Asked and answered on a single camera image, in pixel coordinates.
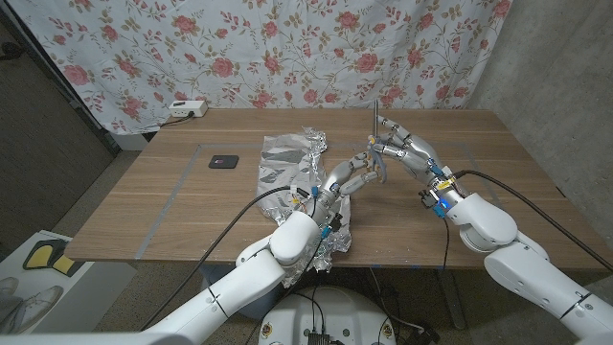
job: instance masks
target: metal robot hand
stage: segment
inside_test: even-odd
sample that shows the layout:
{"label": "metal robot hand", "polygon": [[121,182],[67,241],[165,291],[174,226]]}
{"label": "metal robot hand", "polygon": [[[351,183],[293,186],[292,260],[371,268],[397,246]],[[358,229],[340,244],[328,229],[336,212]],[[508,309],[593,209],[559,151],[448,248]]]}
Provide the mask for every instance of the metal robot hand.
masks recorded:
{"label": "metal robot hand", "polygon": [[[375,171],[374,165],[374,159],[367,151],[358,153],[352,159],[337,165],[319,189],[314,205],[313,220],[317,224],[323,224],[326,222],[326,219],[333,217],[329,209],[339,196],[348,196],[357,192],[366,183],[377,179],[379,173]],[[351,178],[353,173],[362,168],[367,168],[371,171]]]}
{"label": "metal robot hand", "polygon": [[430,144],[392,120],[377,115],[376,121],[392,132],[373,138],[373,150],[400,161],[404,170],[425,185],[430,185],[435,177],[443,176],[439,155]]}

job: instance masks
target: table top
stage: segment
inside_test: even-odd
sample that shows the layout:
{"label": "table top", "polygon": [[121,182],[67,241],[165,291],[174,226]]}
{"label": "table top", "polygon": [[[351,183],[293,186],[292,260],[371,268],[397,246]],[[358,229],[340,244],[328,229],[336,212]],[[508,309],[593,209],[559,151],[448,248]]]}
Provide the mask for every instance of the table top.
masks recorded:
{"label": "table top", "polygon": [[[382,110],[380,114],[428,141],[453,171],[488,173],[531,199],[609,261],[613,252],[557,190],[513,135],[486,110]],[[371,109],[210,109],[203,118],[160,130],[66,249],[79,261],[198,261],[218,234],[253,199],[265,135],[323,130],[329,148],[325,169],[365,149]],[[209,169],[216,154],[236,154],[232,170]],[[476,176],[465,188],[499,205],[519,230],[539,242],[562,269],[601,265],[520,200]],[[421,206],[423,186],[400,166],[388,164],[388,181],[370,183],[352,195],[347,253],[337,266],[438,267],[446,244],[444,223]],[[483,267],[484,256],[460,240],[449,222],[449,268]],[[252,207],[209,258],[233,263],[249,244],[276,229]]]}

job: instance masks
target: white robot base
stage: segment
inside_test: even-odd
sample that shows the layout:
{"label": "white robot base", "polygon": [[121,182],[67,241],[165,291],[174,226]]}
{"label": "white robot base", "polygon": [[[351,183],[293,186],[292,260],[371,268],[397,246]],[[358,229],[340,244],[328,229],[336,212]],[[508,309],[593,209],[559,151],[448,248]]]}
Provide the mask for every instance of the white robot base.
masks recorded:
{"label": "white robot base", "polygon": [[260,345],[336,344],[395,345],[396,337],[390,320],[381,308],[361,294],[342,287],[318,287],[313,298],[321,307],[329,339],[316,342],[313,331],[322,333],[321,313],[308,298],[314,287],[298,291],[307,298],[291,294],[271,310],[261,323]]}

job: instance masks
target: aluminum foil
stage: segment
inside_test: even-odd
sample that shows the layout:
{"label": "aluminum foil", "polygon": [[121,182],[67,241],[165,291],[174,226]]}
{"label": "aluminum foil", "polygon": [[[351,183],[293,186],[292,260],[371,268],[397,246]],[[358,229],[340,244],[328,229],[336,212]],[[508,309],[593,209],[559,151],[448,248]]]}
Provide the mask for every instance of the aluminum foil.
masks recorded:
{"label": "aluminum foil", "polygon": [[[320,158],[322,152],[327,148],[326,134],[310,127],[305,127],[304,133],[264,137],[257,194],[260,195],[288,185],[296,185],[308,192],[311,192],[311,187],[319,188],[326,180],[326,171]],[[283,191],[260,200],[258,205],[267,217],[281,225],[294,211],[302,211],[310,215],[313,201],[312,197],[303,199],[299,195],[292,195],[290,191]],[[330,271],[332,252],[349,250],[352,244],[352,235],[349,231],[351,217],[349,196],[339,198],[332,205],[331,210],[343,216],[341,228],[322,240],[314,257],[313,252],[317,248],[319,239],[305,249],[305,253],[296,264],[286,268],[286,276],[283,280],[286,288],[298,281],[305,268],[314,267],[317,270]],[[327,222],[324,222],[320,230],[323,231],[330,221],[331,219],[328,219]],[[306,267],[311,257],[313,260],[309,267]]]}
{"label": "aluminum foil", "polygon": [[[261,149],[257,195],[278,187],[296,185],[311,192],[311,187],[321,186],[326,171],[321,154],[328,148],[326,134],[314,128],[304,128],[304,133],[265,136]],[[263,213],[281,225],[292,212],[312,210],[312,200],[304,200],[290,191],[275,193],[258,202]]]}

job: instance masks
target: white power strip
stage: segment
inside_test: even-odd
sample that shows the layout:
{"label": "white power strip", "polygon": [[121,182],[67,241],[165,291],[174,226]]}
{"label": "white power strip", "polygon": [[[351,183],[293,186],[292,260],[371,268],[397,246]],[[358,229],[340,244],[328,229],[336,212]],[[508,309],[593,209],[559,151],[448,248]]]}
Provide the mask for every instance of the white power strip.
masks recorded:
{"label": "white power strip", "polygon": [[194,117],[203,117],[209,107],[204,101],[174,101],[170,106],[172,117],[187,117],[193,111]]}

